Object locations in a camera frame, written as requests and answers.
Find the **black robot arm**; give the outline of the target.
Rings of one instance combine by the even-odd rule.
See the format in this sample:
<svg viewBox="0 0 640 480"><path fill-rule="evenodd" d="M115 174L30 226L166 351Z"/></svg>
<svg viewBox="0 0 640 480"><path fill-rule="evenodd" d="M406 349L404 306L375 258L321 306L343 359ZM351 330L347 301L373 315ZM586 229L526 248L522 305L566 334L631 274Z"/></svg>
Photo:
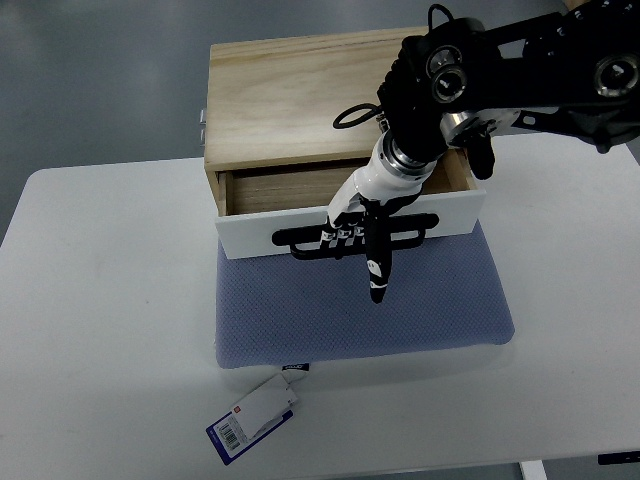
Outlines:
<svg viewBox="0 0 640 480"><path fill-rule="evenodd" d="M377 95L377 104L342 112L334 127L383 115L400 151L419 164L460 147L487 179L500 124L606 153L639 134L639 5L589 1L494 29L448 17L404 38Z"/></svg>

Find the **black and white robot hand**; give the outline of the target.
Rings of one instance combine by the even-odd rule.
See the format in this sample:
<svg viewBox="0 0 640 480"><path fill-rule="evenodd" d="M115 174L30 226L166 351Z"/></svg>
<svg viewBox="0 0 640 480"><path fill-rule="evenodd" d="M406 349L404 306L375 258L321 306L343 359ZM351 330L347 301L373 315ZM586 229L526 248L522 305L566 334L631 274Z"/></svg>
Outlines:
<svg viewBox="0 0 640 480"><path fill-rule="evenodd" d="M420 196L440 157L414 159L386 131L369 162L348 177L329 203L320 247L326 249L335 241L341 250L349 234L364 239L370 297L376 304L384 298L392 268L390 217Z"/></svg>

